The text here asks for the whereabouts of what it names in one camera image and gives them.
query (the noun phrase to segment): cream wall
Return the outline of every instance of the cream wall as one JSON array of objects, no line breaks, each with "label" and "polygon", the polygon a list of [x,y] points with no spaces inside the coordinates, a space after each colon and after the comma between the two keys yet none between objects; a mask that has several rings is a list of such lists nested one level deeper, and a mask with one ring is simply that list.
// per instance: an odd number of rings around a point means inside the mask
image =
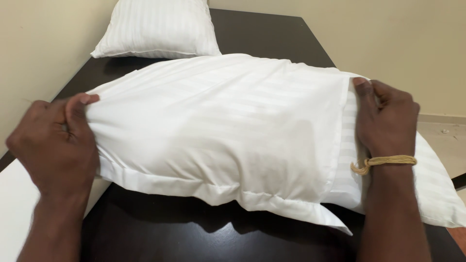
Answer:
[{"label": "cream wall", "polygon": [[466,116],[465,0],[210,0],[302,17],[335,65],[413,94],[422,113]]},{"label": "cream wall", "polygon": [[0,8],[0,156],[33,100],[51,100],[90,58],[117,0],[6,0]]}]

